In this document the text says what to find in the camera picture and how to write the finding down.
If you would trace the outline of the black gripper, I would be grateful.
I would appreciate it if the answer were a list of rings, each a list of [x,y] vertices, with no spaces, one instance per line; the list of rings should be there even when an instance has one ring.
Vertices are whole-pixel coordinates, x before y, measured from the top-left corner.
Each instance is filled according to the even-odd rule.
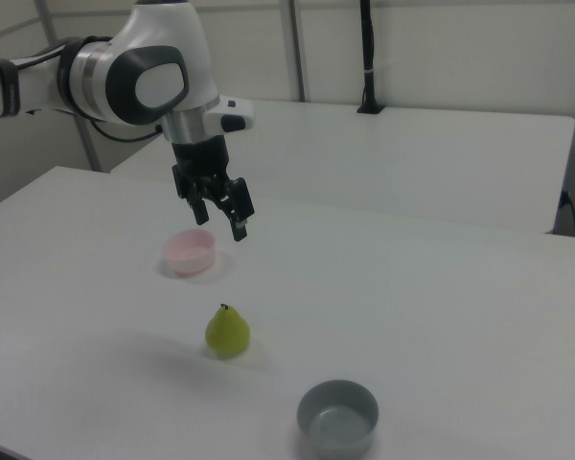
[[[234,241],[242,241],[247,236],[247,220],[255,210],[245,180],[229,180],[225,138],[218,135],[196,144],[172,144],[172,151],[176,159],[172,166],[176,193],[187,201],[196,224],[209,220],[201,190],[221,192],[218,207],[230,221]]]

